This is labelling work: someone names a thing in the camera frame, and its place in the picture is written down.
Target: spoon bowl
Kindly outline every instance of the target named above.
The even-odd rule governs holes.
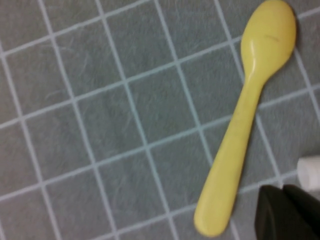
[[[281,0],[267,0],[252,14],[241,39],[245,80],[264,85],[290,58],[296,42],[296,20]]]
[[[194,213],[194,225],[204,236],[218,236],[228,225],[261,91],[288,61],[295,41],[296,19],[282,0],[264,1],[245,27],[241,40],[244,85]]]

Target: gray tile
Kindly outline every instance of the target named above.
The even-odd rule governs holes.
[[[281,173],[295,170],[300,157],[320,153],[319,121],[308,94],[259,112]]]
[[[90,164],[71,105],[31,118],[27,125],[44,179]]]
[[[107,19],[127,77],[172,61],[153,2]]]
[[[50,41],[7,57],[24,114],[69,98]]]
[[[84,22],[99,15],[94,0],[43,0],[54,31]]]
[[[194,212],[186,212],[174,217],[174,223],[181,240],[208,240],[208,237],[200,235],[195,229]],[[214,240],[234,240],[230,226],[222,235],[215,237]]]
[[[175,68],[134,81],[130,88],[149,142],[195,126]]]
[[[14,99],[2,63],[0,63],[0,124],[17,117]]]
[[[169,224],[160,221],[120,235],[120,240],[173,240]]]
[[[100,0],[105,13],[133,4],[136,1],[137,0]]]
[[[239,59],[241,59],[240,42],[235,44]],[[292,55],[289,61],[276,72],[265,84],[260,102],[267,102],[306,87],[299,70],[296,58]]]
[[[87,240],[111,231],[92,171],[47,188],[64,240]]]
[[[215,157],[221,141],[228,127],[228,122],[209,128],[205,131],[205,137],[210,147],[212,156]],[[258,181],[274,177],[274,171],[270,163],[264,142],[258,127],[254,124],[247,147],[246,157],[242,170],[239,186],[245,187]]]
[[[55,240],[47,208],[39,190],[0,203],[7,240]]]
[[[123,87],[84,99],[79,107],[97,161],[142,145]]]
[[[0,130],[0,196],[37,183],[19,124]]]
[[[9,50],[47,34],[37,0],[2,0],[0,36],[4,50]]]
[[[148,159],[139,153],[100,168],[118,228],[164,214]]]
[[[178,57],[226,41],[215,3],[211,0],[160,0]]]
[[[102,22],[59,36],[57,43],[75,95],[120,80]]]
[[[255,217],[258,189],[238,194],[233,207],[233,220],[241,240],[256,240]]]
[[[300,20],[298,50],[312,85],[320,83],[320,13]]]
[[[241,4],[236,0],[219,2],[231,36],[235,38],[243,34],[251,14],[263,0],[243,0]]]
[[[209,172],[198,134],[157,146],[151,152],[170,209],[196,203]]]
[[[201,123],[232,114],[242,88],[229,47],[182,65]]]

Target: white cap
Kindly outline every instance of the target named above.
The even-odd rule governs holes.
[[[297,164],[298,179],[306,191],[320,190],[320,155],[302,157]]]

